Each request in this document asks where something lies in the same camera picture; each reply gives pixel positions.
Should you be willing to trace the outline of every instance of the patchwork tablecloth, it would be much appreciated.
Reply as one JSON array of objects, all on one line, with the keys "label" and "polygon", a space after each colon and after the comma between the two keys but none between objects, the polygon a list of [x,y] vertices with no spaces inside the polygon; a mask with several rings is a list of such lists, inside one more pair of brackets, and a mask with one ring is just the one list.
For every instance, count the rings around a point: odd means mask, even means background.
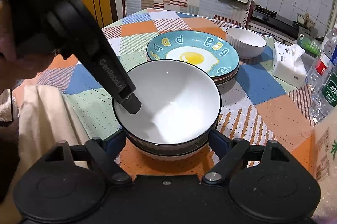
[{"label": "patchwork tablecloth", "polygon": [[[146,45],[160,33],[198,30],[226,39],[229,26],[232,25],[186,13],[148,8],[103,28],[103,33],[128,71],[146,62]],[[244,138],[251,144],[263,145],[277,138],[308,167],[308,137],[314,126],[308,112],[309,90],[307,87],[295,89],[272,76],[274,39],[270,36],[264,39],[267,41],[264,52],[241,61],[237,76],[219,87],[222,109],[217,129],[230,138]],[[26,84],[58,87],[90,137],[106,138],[120,128],[112,110],[112,98],[74,56],[66,61],[57,56],[46,71],[35,79],[24,81],[14,91],[19,103]],[[163,163],[144,156],[129,141],[120,155],[121,166],[133,175],[202,175],[218,160],[205,147],[187,160]]]},{"label": "patchwork tablecloth", "polygon": [[246,27],[252,8],[235,0],[124,0],[124,14],[131,15],[146,8],[157,8],[214,18],[225,23]]}]

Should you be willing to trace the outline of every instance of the green basket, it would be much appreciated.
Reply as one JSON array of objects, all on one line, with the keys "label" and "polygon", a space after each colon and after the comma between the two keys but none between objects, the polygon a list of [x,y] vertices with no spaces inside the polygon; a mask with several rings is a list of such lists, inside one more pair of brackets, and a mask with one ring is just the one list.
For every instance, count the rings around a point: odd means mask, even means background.
[{"label": "green basket", "polygon": [[314,57],[321,53],[319,41],[301,31],[298,34],[297,44]]}]

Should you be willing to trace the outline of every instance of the tissue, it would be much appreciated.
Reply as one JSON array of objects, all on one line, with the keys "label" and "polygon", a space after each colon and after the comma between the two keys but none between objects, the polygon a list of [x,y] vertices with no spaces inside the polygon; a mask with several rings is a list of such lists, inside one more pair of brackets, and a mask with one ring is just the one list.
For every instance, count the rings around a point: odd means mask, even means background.
[{"label": "tissue", "polygon": [[301,59],[303,54],[304,49],[297,44],[287,46],[275,42],[273,76],[296,88],[304,86],[307,72]]}]

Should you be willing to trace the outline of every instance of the blue plate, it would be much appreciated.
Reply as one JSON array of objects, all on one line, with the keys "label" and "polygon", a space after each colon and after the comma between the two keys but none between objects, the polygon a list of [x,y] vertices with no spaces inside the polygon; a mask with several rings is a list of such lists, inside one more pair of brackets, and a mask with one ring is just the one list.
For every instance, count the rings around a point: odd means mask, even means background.
[{"label": "blue plate", "polygon": [[232,72],[239,55],[225,40],[192,30],[171,31],[154,37],[147,45],[150,60],[172,59],[194,64],[211,77]]}]

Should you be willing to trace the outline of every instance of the food package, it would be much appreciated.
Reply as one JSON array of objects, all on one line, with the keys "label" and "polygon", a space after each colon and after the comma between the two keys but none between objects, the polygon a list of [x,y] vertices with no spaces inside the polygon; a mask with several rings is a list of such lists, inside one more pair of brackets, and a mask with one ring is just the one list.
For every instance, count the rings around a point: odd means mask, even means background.
[{"label": "food package", "polygon": [[317,224],[337,223],[337,108],[313,129],[311,173],[321,188],[321,201],[314,212]]},{"label": "food package", "polygon": [[304,86],[307,72],[301,58],[303,54],[304,49],[297,44],[287,46],[275,42],[273,50],[273,76],[296,88]]}]

